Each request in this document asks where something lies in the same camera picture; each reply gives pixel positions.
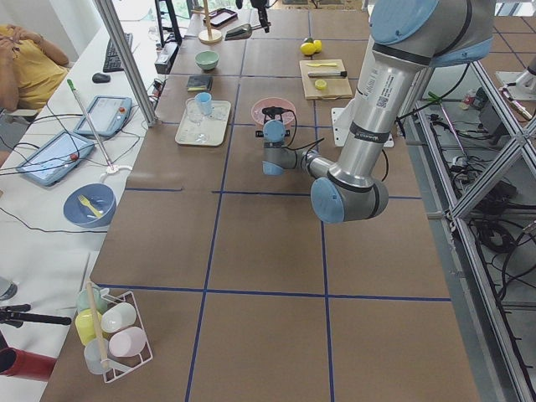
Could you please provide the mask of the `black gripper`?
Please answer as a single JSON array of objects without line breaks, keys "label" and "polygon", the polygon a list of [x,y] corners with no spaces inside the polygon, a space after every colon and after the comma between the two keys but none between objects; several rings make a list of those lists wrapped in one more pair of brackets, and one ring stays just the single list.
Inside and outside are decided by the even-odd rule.
[{"label": "black gripper", "polygon": [[283,115],[285,113],[291,113],[291,109],[286,109],[280,106],[268,106],[261,109],[262,114],[264,115],[264,121],[277,120],[284,121]]},{"label": "black gripper", "polygon": [[257,11],[260,26],[269,33],[271,23],[267,15],[267,0],[250,0],[250,4]]}]

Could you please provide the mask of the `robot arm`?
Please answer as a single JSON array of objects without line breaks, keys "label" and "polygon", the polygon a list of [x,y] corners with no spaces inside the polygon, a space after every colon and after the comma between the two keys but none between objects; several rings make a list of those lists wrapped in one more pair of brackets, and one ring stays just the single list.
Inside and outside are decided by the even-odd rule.
[{"label": "robot arm", "polygon": [[389,200],[385,185],[372,171],[415,75],[427,67],[467,64],[492,47],[493,1],[377,1],[370,36],[348,105],[353,113],[336,162],[307,149],[283,143],[285,127],[270,120],[263,126],[266,175],[301,168],[314,182],[311,202],[325,223],[371,219]]}]

